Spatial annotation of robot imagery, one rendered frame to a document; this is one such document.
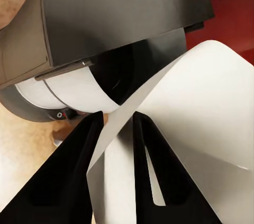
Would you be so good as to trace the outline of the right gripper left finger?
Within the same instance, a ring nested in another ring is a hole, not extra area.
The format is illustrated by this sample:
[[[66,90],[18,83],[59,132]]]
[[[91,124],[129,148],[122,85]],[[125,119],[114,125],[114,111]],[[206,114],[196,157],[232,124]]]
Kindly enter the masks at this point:
[[[92,224],[87,171],[104,126],[85,116],[0,212],[0,224]]]

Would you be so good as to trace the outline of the paper coffee filter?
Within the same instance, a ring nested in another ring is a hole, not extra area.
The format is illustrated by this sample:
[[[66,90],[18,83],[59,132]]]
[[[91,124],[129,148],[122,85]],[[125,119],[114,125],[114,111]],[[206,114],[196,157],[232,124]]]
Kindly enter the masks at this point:
[[[108,114],[87,171],[96,224],[137,224],[135,111],[152,119],[222,224],[254,224],[254,65],[206,40]],[[165,206],[145,150],[153,202]]]

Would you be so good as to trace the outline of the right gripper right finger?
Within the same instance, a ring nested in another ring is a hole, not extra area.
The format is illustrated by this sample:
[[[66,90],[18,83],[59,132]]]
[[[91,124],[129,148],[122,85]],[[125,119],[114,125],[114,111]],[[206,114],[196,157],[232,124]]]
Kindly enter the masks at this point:
[[[147,147],[165,206],[153,202]],[[222,224],[152,119],[133,114],[137,224]]]

